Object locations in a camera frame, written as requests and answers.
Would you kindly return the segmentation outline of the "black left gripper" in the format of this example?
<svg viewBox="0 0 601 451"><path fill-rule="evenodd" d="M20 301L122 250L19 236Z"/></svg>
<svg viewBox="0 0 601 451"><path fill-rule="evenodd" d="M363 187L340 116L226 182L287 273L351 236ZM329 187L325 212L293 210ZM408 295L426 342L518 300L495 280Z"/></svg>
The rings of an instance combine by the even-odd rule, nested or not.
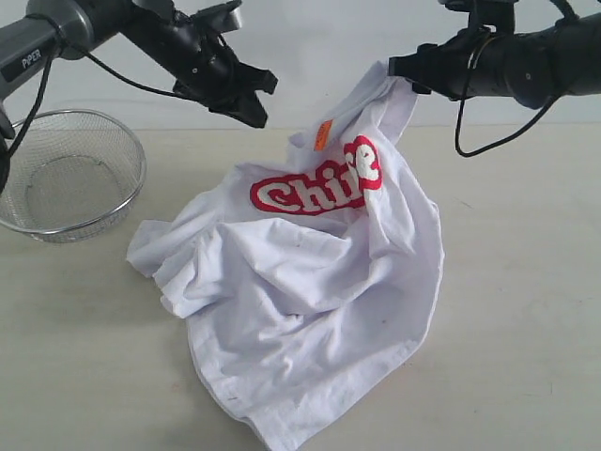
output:
<svg viewBox="0 0 601 451"><path fill-rule="evenodd" d="M267 125L268 113L258 94L272 94L278 84L270 70L239 60L223 35L206 24L169 23L162 27L174 91L251 128Z"/></svg>

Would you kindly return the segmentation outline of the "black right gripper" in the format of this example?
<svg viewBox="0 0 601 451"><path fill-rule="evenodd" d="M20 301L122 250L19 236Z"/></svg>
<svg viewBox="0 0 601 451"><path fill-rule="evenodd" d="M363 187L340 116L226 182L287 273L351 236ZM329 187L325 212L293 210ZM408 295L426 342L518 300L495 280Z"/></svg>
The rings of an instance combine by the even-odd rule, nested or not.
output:
<svg viewBox="0 0 601 451"><path fill-rule="evenodd" d="M442 44L420 44L413 54L391 56L387 75L406 80L417 94L460 100L470 61L490 36L489 30L460 30Z"/></svg>

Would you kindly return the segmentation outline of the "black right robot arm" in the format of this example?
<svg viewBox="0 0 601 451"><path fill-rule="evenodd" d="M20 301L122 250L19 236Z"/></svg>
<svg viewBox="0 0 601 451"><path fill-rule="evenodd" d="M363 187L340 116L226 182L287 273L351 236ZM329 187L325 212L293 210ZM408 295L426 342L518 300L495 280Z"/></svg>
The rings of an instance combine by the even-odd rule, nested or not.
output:
<svg viewBox="0 0 601 451"><path fill-rule="evenodd" d="M442 44L391 57L388 73L418 94L511 98L532 110L564 96L597 95L600 16L579 16L566 1L554 5L562 14L555 24L519 33L512 1L445 1L450 11L468 14L467 26Z"/></svg>

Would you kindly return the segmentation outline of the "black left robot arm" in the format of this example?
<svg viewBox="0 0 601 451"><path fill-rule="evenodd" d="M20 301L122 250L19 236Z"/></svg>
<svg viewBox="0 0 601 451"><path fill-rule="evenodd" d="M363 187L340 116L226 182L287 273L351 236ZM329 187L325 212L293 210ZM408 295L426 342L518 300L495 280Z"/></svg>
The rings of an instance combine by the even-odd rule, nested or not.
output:
<svg viewBox="0 0 601 451"><path fill-rule="evenodd" d="M262 129L268 113L257 94L273 94L278 79L226 43L224 34L242 27L240 6L226 1L188 15L171 1L30 1L23 18L1 29L1 97L55 58L91 57L122 35L174 77L166 97Z"/></svg>

